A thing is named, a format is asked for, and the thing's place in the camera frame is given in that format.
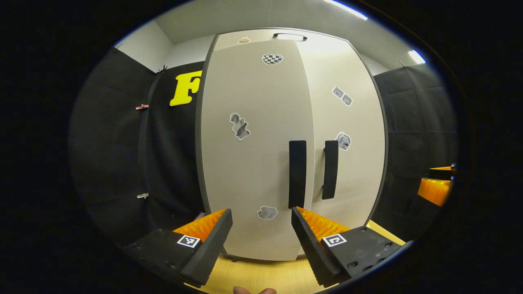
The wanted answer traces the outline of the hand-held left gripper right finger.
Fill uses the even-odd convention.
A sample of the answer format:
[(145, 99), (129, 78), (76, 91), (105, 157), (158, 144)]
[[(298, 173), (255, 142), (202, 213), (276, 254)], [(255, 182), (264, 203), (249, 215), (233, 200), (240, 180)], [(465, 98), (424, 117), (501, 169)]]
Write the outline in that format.
[(291, 225), (316, 281), (325, 288), (358, 283), (406, 249), (373, 229), (348, 229), (300, 207), (293, 207)]

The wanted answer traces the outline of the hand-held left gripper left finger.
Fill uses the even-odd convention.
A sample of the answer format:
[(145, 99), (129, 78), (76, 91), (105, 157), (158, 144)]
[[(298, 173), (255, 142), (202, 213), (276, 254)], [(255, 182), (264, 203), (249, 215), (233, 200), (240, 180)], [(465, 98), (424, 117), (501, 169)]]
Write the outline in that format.
[(232, 225), (232, 211), (222, 209), (177, 229), (157, 229), (125, 246), (125, 253), (167, 281), (201, 287)]

